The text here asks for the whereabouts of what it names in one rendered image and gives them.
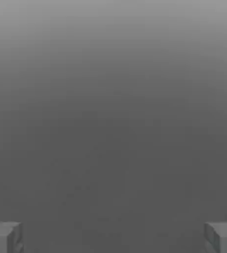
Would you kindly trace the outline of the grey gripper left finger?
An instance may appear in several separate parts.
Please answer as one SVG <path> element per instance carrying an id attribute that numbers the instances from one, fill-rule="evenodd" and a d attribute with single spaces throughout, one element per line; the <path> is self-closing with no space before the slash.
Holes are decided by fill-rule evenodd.
<path id="1" fill-rule="evenodd" d="M 0 222 L 0 253 L 24 253 L 23 223 Z"/>

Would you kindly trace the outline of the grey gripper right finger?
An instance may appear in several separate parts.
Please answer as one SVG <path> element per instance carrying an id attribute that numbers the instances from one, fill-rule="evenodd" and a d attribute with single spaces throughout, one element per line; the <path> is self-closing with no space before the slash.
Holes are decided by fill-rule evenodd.
<path id="1" fill-rule="evenodd" d="M 204 252 L 227 253 L 227 222 L 204 223 Z"/>

